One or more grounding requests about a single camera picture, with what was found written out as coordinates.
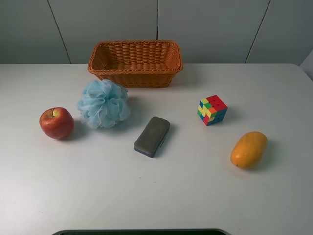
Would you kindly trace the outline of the black rim at bottom edge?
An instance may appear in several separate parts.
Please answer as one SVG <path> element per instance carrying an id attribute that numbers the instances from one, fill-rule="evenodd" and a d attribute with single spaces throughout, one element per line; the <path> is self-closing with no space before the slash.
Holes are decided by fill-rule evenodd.
<path id="1" fill-rule="evenodd" d="M 220 229 L 61 230 L 54 235 L 229 235 Z"/>

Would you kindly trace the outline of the yellow mango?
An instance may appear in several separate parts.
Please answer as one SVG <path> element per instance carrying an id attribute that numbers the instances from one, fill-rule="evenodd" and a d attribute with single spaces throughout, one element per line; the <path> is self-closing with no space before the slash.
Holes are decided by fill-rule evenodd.
<path id="1" fill-rule="evenodd" d="M 267 141 L 266 135 L 258 131 L 244 134 L 231 152 L 231 163 L 241 169 L 256 166 L 262 158 Z"/>

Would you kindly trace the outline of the grey blue whiteboard eraser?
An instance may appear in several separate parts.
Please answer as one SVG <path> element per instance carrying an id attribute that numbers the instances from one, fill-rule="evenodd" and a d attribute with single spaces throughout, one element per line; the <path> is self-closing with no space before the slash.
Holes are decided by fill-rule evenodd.
<path id="1" fill-rule="evenodd" d="M 156 116 L 152 117 L 135 141 L 135 151 L 153 158 L 169 129 L 169 121 Z"/>

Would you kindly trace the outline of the multicolour puzzle cube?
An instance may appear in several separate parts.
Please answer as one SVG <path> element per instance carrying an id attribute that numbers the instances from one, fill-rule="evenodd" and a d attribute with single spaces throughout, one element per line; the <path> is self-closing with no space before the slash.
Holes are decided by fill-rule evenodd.
<path id="1" fill-rule="evenodd" d="M 222 122 L 227 110 L 227 105 L 217 95 L 213 95 L 200 100 L 197 114 L 206 126 L 210 126 Z"/>

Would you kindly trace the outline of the orange wicker basket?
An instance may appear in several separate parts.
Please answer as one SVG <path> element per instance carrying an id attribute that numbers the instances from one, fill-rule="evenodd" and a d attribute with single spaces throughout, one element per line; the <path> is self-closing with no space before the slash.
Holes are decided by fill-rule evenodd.
<path id="1" fill-rule="evenodd" d="M 171 40 L 99 42 L 89 73 L 124 87 L 164 88 L 183 68 L 179 45 Z"/>

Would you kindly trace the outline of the red apple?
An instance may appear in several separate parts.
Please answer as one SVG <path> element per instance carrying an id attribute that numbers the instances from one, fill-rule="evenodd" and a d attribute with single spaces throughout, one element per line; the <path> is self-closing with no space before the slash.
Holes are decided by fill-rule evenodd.
<path id="1" fill-rule="evenodd" d="M 74 129 L 74 119 L 63 107 L 50 108 L 44 111 L 39 119 L 42 131 L 53 139 L 65 139 Z"/>

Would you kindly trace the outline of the light blue bath loofah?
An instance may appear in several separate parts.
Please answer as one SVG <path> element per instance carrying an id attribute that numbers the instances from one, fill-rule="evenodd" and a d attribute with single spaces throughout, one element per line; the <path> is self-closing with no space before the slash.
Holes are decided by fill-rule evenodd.
<path id="1" fill-rule="evenodd" d="M 95 80 L 86 85 L 77 103 L 80 120 L 92 129 L 111 128 L 130 115 L 128 90 L 110 80 Z"/>

